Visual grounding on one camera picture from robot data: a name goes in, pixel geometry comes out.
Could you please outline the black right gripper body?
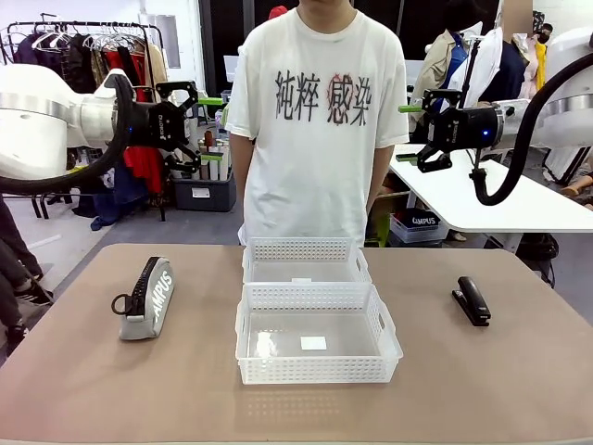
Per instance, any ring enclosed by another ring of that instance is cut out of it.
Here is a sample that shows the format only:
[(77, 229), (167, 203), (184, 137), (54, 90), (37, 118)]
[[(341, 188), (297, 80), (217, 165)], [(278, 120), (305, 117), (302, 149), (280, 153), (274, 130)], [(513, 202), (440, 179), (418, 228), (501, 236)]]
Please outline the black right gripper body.
[(442, 152), (487, 148), (499, 139), (500, 116), (494, 107), (447, 108), (429, 124), (429, 146)]

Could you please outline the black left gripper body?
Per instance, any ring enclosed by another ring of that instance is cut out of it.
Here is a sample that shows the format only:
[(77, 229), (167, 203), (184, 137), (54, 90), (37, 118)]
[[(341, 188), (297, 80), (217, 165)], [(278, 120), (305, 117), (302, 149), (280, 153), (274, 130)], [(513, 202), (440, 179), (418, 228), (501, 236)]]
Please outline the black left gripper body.
[(181, 148), (189, 144), (185, 121), (186, 111), (169, 101), (134, 102), (130, 142), (133, 146)]

